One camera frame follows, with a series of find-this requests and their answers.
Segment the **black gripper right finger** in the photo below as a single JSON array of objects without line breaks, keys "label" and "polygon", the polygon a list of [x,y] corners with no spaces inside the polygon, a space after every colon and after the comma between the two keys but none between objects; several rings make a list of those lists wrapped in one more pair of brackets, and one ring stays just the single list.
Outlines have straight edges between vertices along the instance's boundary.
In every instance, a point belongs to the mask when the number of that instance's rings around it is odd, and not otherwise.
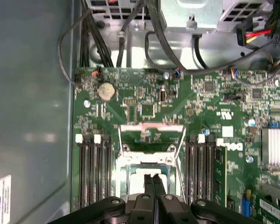
[{"label": "black gripper right finger", "polygon": [[154,190],[163,215],[163,224],[258,224],[259,221],[206,199],[186,204],[178,197],[167,194],[162,179],[154,175]]}]

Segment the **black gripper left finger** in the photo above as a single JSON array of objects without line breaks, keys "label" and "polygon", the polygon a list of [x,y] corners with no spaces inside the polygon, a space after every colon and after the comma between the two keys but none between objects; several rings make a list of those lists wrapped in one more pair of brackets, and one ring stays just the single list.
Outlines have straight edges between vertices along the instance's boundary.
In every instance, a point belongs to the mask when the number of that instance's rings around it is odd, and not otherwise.
[{"label": "black gripper left finger", "polygon": [[151,175],[144,175],[145,192],[125,202],[116,196],[76,210],[51,221],[52,224],[152,224],[154,223],[154,187]]}]

